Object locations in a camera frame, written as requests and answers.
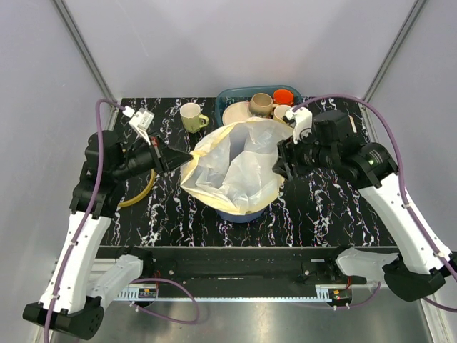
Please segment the roll of cream trash bags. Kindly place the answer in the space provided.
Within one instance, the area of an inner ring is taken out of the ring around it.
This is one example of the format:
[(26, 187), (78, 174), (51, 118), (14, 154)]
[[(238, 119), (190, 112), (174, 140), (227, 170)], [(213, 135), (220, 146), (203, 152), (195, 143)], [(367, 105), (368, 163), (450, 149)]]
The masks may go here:
[(348, 118), (349, 118), (349, 121), (351, 123), (351, 128), (353, 130), (353, 133), (357, 134), (357, 128), (356, 128), (356, 124), (355, 124), (355, 121), (354, 121), (353, 117), (351, 115), (348, 115)]

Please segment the cream translucent trash bag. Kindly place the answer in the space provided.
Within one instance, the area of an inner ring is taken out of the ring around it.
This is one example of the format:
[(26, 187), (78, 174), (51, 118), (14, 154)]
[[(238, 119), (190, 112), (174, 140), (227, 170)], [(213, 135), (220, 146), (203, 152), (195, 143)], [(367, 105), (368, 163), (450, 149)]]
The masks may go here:
[(273, 119), (250, 118), (206, 135), (181, 166), (181, 188), (232, 215), (258, 212), (279, 196), (284, 178), (273, 172), (277, 144), (293, 129)]

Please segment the blue trash bin yellow rim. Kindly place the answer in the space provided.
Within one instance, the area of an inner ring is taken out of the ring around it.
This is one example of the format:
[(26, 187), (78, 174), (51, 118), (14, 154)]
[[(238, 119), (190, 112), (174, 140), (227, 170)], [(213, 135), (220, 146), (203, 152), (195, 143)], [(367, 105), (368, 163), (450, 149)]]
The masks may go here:
[(261, 190), (268, 182), (262, 174), (268, 158), (263, 153), (268, 134), (260, 122), (248, 121), (226, 127), (218, 138), (212, 151), (213, 183), (223, 200), (216, 211), (231, 222), (254, 220), (264, 209), (259, 203)]

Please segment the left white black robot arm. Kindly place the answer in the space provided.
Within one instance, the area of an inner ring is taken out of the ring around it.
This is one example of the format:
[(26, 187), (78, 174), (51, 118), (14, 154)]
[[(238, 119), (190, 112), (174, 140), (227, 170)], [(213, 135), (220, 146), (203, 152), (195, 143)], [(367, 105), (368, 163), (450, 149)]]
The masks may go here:
[(115, 265), (95, 282), (89, 281), (101, 240), (126, 192), (126, 180), (146, 172), (166, 176), (192, 156), (157, 136), (124, 151), (116, 133), (103, 130), (90, 136), (85, 158), (54, 274), (40, 300), (27, 304), (22, 314), (44, 328), (45, 342), (50, 331), (90, 340), (118, 294), (133, 280), (145, 283), (153, 277), (152, 253), (127, 247), (118, 253)]

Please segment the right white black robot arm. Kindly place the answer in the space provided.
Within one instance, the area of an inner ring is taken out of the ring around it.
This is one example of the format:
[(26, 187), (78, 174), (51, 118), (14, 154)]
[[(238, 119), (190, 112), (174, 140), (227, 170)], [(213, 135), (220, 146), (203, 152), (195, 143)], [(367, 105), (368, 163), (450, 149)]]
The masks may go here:
[(290, 180), (313, 168), (333, 170), (370, 204), (398, 252), (383, 254), (341, 247), (324, 265), (327, 280), (347, 277), (384, 282), (407, 302), (425, 299), (456, 273), (456, 253), (434, 233), (409, 197), (399, 158), (379, 143), (363, 143), (349, 115), (288, 109), (283, 121), (293, 135), (278, 143), (273, 171)]

